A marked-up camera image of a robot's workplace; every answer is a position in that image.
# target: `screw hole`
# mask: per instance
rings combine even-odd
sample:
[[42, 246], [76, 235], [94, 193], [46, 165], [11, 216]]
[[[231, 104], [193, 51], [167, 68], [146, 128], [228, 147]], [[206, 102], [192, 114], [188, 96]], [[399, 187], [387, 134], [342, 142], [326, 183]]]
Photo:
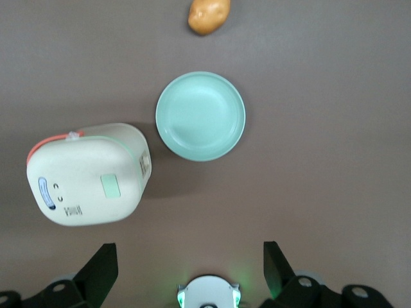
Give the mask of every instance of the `screw hole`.
[[300, 285], [302, 285], [303, 287], [311, 287], [313, 284], [311, 283], [311, 280], [306, 278], [306, 277], [301, 277], [298, 282], [300, 283]]
[[358, 297], [361, 297], [361, 298], [368, 297], [368, 293], [362, 287], [354, 287], [352, 291]]
[[63, 290], [66, 286], [64, 284], [58, 284], [57, 286], [54, 286], [53, 292], [60, 292]]
[[8, 296], [6, 295], [0, 296], [0, 304], [3, 304], [7, 301], [8, 301]]

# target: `ceramic plate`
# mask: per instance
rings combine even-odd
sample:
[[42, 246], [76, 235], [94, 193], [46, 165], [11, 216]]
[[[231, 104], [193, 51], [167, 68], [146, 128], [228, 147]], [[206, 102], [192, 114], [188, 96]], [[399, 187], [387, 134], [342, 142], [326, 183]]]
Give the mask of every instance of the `ceramic plate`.
[[244, 131], [245, 108], [228, 80], [209, 72], [193, 72], [164, 89], [155, 120], [170, 150], [203, 162], [223, 156], [237, 144]]

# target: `potato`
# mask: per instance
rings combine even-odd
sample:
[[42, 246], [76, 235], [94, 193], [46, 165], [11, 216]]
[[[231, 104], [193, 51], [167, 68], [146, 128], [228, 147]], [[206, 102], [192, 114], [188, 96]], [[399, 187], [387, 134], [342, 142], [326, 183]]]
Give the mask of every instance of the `potato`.
[[193, 0], [188, 24], [199, 35], [217, 30], [228, 18], [231, 0]]

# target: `orange strip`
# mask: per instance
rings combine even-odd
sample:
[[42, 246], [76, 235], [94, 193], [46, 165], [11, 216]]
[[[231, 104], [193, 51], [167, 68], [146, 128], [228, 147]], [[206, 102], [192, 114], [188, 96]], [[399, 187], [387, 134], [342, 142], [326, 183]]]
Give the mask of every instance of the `orange strip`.
[[[77, 133], [79, 134], [80, 137], [84, 136], [84, 132], [82, 130], [77, 132]], [[41, 140], [28, 153], [27, 160], [26, 160], [26, 165], [28, 165], [28, 162], [29, 162], [30, 158], [33, 156], [34, 152], [36, 152], [43, 145], [45, 145], [46, 143], [49, 143], [51, 141], [57, 141], [57, 140], [65, 139], [65, 138], [67, 138], [68, 135], [69, 135], [68, 133], [63, 133], [61, 135], [56, 135], [56, 136], [48, 137], [48, 138], [45, 138], [44, 140]]]

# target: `plate rim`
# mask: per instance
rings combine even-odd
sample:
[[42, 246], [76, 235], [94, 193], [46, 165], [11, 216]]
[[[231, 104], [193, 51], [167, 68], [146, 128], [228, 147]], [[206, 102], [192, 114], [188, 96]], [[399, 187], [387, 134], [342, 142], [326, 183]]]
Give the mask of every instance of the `plate rim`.
[[[227, 148], [224, 148], [223, 151], [220, 151], [217, 155], [208, 155], [207, 158], [193, 158], [193, 157], [188, 157], [187, 155], [183, 155], [183, 154], [179, 153], [178, 150], [172, 148], [166, 142], [166, 138], [164, 138], [162, 130], [159, 127], [159, 109], [161, 109], [161, 105], [162, 105], [161, 101], [162, 101], [162, 98], [166, 95], [167, 90], [169, 90], [171, 87], [173, 87], [174, 84], [178, 83], [182, 79], [185, 79], [187, 77], [189, 78], [191, 76], [199, 76], [199, 75], [200, 76], [216, 78], [216, 79], [224, 82], [224, 84], [226, 84], [228, 87], [230, 87], [234, 91], [234, 93], [237, 97], [236, 101], [238, 102], [238, 106], [240, 106], [241, 117], [243, 117], [243, 121], [238, 121], [239, 123], [241, 123], [241, 129], [238, 130], [238, 136], [236, 136], [236, 138], [233, 139], [232, 144], [230, 144], [230, 146], [228, 146]], [[235, 145], [237, 145], [237, 143], [241, 139], [241, 136], [243, 135], [243, 132], [244, 132], [244, 129], [245, 129], [245, 123], [246, 123], [245, 105], [244, 105], [243, 98], [242, 98], [241, 94], [238, 92], [237, 88], [227, 78], [224, 78], [223, 76], [220, 76], [219, 74], [208, 72], [208, 71], [194, 71], [194, 72], [185, 73], [185, 74], [182, 74], [182, 75], [176, 77], [171, 82], [169, 82], [169, 84], [167, 84], [167, 86], [165, 86], [164, 90], [161, 92], [161, 95], [159, 96], [159, 99], [157, 100], [157, 106], [156, 106], [156, 109], [155, 109], [155, 123], [156, 123], [157, 131], [159, 132], [160, 138], [162, 139], [163, 143], [165, 143], [167, 148], [170, 149], [174, 154], [176, 154], [176, 155], [178, 155], [178, 156], [180, 156], [184, 159], [195, 161], [195, 162], [207, 162], [207, 161], [218, 159], [218, 158], [224, 156], [225, 154], [230, 152], [233, 149], [233, 147], [235, 147]]]

